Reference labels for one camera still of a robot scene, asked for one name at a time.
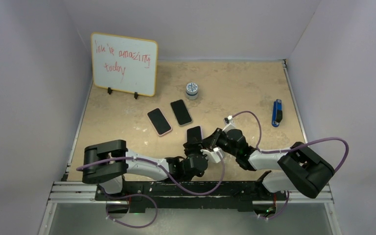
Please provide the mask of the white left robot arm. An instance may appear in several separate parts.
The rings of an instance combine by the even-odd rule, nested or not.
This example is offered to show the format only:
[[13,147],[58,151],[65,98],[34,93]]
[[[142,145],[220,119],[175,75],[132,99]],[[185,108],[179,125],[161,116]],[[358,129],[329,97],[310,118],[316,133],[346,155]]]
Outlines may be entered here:
[[184,182],[202,176],[208,160],[201,153],[155,159],[140,155],[126,146],[124,140],[114,140],[87,146],[82,172],[82,182],[98,184],[114,200],[126,195],[124,174],[148,177],[154,181]]

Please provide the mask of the small black phone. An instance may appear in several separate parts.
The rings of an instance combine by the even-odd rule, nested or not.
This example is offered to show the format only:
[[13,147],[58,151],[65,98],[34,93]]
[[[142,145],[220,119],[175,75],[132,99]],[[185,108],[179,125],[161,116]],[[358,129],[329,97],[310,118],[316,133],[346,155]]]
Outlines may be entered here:
[[149,111],[147,116],[159,136],[172,131],[171,125],[159,108]]

